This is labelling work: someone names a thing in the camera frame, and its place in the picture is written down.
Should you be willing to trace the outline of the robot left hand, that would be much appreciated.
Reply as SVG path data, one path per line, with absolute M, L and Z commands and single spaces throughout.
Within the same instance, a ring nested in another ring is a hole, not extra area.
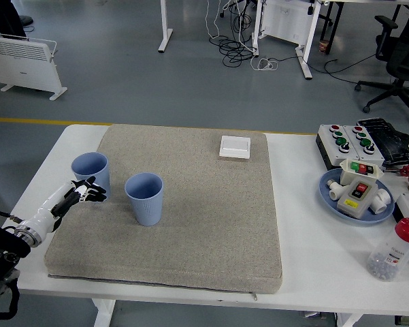
M 38 208 L 32 218 L 19 223 L 17 229 L 28 231 L 40 243 L 47 233 L 59 227 L 61 219 L 72 206 L 107 199 L 107 190 L 96 184 L 95 180 L 94 176 L 90 176 L 86 180 L 66 182 Z

